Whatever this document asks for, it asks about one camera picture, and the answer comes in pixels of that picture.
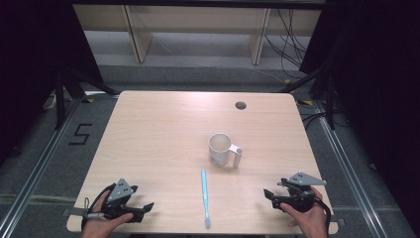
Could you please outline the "beige wooden shelf unit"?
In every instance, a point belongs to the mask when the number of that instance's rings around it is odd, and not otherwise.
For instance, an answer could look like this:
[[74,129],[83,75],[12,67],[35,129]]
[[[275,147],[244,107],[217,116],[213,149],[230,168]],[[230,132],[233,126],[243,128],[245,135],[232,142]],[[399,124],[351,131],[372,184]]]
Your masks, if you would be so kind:
[[126,32],[136,62],[145,60],[155,33],[246,35],[253,64],[258,64],[265,35],[310,37],[318,10],[221,7],[90,5],[73,6],[85,31]]

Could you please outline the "blue toothbrush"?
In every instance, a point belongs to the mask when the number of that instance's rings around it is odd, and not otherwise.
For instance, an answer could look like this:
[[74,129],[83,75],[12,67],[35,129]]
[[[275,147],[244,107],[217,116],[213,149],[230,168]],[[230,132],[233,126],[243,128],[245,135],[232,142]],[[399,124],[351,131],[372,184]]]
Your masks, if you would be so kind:
[[209,212],[207,174],[204,169],[201,170],[201,186],[202,186],[202,198],[203,198],[203,206],[204,206],[205,227],[206,229],[210,229],[211,219],[210,219],[210,212]]

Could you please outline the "black curtain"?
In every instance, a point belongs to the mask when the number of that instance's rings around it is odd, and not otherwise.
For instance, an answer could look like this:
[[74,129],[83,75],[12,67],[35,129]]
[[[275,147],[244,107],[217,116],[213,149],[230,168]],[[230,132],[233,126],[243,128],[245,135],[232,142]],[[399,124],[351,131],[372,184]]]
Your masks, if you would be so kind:
[[0,167],[44,102],[56,77],[100,82],[71,0],[0,0]]
[[370,159],[420,237],[420,0],[325,0],[301,70],[325,60],[361,14],[334,76]]

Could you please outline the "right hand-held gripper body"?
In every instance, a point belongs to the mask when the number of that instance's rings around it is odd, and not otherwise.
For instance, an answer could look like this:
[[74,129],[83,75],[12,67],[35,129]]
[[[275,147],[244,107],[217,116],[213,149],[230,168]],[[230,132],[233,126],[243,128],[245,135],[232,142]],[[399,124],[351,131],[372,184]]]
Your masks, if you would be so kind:
[[325,180],[298,172],[290,178],[282,178],[278,183],[278,185],[287,188],[289,196],[276,195],[275,198],[283,198],[283,203],[292,206],[299,212],[307,212],[312,208],[316,197],[311,186],[326,184],[327,182]]

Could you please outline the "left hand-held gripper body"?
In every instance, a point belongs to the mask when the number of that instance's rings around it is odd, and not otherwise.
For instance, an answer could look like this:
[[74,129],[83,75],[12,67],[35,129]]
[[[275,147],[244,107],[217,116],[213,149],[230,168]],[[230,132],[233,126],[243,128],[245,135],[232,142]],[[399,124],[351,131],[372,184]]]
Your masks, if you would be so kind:
[[133,218],[129,223],[140,223],[143,221],[144,215],[135,213],[135,208],[128,207],[127,202],[131,196],[137,191],[136,185],[128,185],[128,183],[120,178],[118,182],[113,183],[109,188],[110,193],[105,197],[102,203],[101,212],[106,219],[115,219],[121,215],[132,213]]

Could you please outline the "white cup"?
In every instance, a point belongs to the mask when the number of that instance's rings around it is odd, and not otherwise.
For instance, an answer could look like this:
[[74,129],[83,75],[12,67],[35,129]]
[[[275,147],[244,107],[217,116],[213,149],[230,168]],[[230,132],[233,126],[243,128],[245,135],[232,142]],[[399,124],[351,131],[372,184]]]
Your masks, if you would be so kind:
[[241,161],[244,150],[233,144],[232,139],[223,133],[217,133],[208,140],[209,161],[217,167],[223,167],[230,161],[230,154],[234,154],[233,168],[236,169]]

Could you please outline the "person's left hand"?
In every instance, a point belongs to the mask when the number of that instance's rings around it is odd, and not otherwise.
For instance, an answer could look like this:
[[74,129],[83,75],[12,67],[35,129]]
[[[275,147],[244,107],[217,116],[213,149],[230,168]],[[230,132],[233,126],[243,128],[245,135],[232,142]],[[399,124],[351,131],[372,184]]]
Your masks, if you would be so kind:
[[82,229],[81,238],[111,238],[112,232],[120,225],[133,218],[132,213],[121,215],[115,219],[98,217],[88,219]]

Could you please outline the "person's right hand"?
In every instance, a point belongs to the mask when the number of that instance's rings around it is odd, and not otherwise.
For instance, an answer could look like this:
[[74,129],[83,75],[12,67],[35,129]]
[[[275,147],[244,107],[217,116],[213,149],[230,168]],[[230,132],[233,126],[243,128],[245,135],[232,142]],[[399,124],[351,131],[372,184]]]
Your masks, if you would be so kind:
[[280,208],[292,217],[289,227],[298,226],[306,238],[329,238],[326,227],[326,213],[317,203],[304,213],[296,211],[292,206],[282,203]]

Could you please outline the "aluminium floor rail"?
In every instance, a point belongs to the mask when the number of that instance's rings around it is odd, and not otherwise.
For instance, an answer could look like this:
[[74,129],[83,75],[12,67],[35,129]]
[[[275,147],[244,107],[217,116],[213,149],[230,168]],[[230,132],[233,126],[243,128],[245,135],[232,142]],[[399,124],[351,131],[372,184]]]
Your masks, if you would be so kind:
[[29,201],[38,187],[42,176],[49,166],[53,154],[55,153],[61,138],[65,134],[67,127],[72,119],[75,111],[81,103],[80,99],[72,99],[68,105],[67,111],[64,113],[64,119],[61,125],[55,129],[49,139],[45,149],[37,160],[34,168],[31,170],[24,186],[15,196],[11,207],[0,222],[0,238],[10,238],[19,220],[21,219]]
[[367,223],[367,227],[370,230],[372,237],[388,238],[388,234],[382,225],[378,213],[376,212],[371,200],[368,198],[368,194],[366,193],[359,177],[356,175],[356,172],[340,139],[338,138],[336,131],[332,128],[334,123],[328,122],[327,118],[324,118],[321,120],[321,125],[343,171],[344,177],[346,178],[346,181],[355,197],[359,209]]

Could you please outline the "black metal stand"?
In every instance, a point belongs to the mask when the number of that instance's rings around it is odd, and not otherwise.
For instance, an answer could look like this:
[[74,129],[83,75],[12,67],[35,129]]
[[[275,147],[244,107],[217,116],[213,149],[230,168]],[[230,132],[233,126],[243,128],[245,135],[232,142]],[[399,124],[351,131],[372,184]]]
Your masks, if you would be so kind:
[[101,75],[92,77],[81,70],[67,66],[62,67],[55,77],[56,129],[59,129],[65,120],[64,92],[67,91],[72,99],[81,99],[86,95],[80,85],[81,82],[87,82],[109,95],[120,94],[120,91],[107,86]]
[[303,78],[281,89],[280,93],[289,93],[299,88],[300,86],[303,86],[304,84],[310,82],[311,80],[313,80],[313,84],[310,89],[309,95],[312,99],[319,99],[322,96],[325,96],[326,121],[327,121],[327,124],[330,126],[330,129],[334,130],[335,125],[334,125],[334,117],[333,117],[334,115],[333,73],[327,66],[321,65],[319,68],[315,69],[313,72],[307,74]]

